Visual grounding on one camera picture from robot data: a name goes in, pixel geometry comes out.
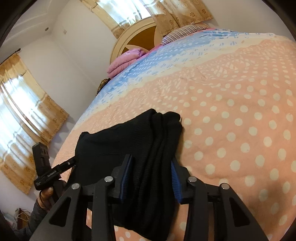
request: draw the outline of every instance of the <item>striped pillow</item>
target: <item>striped pillow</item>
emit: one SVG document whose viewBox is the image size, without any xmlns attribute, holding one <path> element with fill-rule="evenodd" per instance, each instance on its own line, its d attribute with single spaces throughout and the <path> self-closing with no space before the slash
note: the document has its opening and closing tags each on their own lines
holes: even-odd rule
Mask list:
<svg viewBox="0 0 296 241">
<path fill-rule="evenodd" d="M 178 28 L 172 32 L 170 32 L 167 36 L 163 37 L 162 45 L 167 45 L 171 42 L 176 41 L 177 39 L 186 37 L 190 34 L 196 33 L 201 30 L 206 30 L 208 27 L 206 26 L 197 26 L 193 24 L 186 25 L 184 27 Z"/>
</svg>

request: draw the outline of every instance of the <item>wooden headboard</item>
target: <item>wooden headboard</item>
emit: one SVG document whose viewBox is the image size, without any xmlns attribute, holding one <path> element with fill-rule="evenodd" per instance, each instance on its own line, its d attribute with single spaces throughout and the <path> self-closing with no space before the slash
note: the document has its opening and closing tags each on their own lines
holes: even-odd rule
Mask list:
<svg viewBox="0 0 296 241">
<path fill-rule="evenodd" d="M 126 29 L 117 40 L 110 63 L 130 49 L 141 48 L 148 52 L 161 44 L 162 38 L 152 17 L 142 19 Z"/>
</svg>

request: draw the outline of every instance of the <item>beige curtain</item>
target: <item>beige curtain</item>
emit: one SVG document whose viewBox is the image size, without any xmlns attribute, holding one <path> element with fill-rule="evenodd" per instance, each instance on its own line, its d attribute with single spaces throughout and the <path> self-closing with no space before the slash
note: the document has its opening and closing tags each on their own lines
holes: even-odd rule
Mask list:
<svg viewBox="0 0 296 241">
<path fill-rule="evenodd" d="M 32 146 L 48 145 L 68 116 L 17 54 L 0 65 L 0 170 L 22 192 L 36 175 Z"/>
<path fill-rule="evenodd" d="M 80 0 L 116 38 L 135 22 L 152 16 L 165 36 L 174 29 L 212 19 L 201 0 Z"/>
<path fill-rule="evenodd" d="M 185 25 L 200 23 L 213 18 L 201 0 L 141 1 L 163 36 Z"/>
</svg>

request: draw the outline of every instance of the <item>curtain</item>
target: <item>curtain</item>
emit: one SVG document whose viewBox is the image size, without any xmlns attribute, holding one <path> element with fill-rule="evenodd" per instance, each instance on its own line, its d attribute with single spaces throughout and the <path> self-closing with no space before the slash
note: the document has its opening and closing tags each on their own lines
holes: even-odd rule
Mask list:
<svg viewBox="0 0 296 241">
<path fill-rule="evenodd" d="M 163 36 L 185 25 L 213 18 L 201 0 L 141 1 Z"/>
<path fill-rule="evenodd" d="M 135 22 L 152 16 L 165 36 L 174 29 L 212 19 L 201 0 L 80 0 L 116 38 Z"/>
<path fill-rule="evenodd" d="M 22 192 L 36 176 L 32 146 L 49 145 L 68 116 L 17 54 L 0 65 L 0 170 Z"/>
</svg>

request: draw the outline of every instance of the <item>pink polka dot blanket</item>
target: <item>pink polka dot blanket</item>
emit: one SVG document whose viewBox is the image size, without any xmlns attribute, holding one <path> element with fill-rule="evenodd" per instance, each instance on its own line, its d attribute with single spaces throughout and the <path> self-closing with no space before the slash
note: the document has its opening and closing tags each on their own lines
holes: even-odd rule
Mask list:
<svg viewBox="0 0 296 241">
<path fill-rule="evenodd" d="M 98 94 L 54 165 L 74 155 L 83 131 L 98 132 L 147 109 L 175 111 L 184 133 L 177 158 L 205 183 L 229 183 L 269 240 L 296 216 L 296 44 L 275 34 L 205 30 L 135 62 Z M 68 179 L 69 171 L 63 174 Z M 169 241 L 183 240 L 182 205 Z M 115 227 L 117 240 L 144 241 Z M 213 239 L 213 226 L 210 226 Z"/>
</svg>

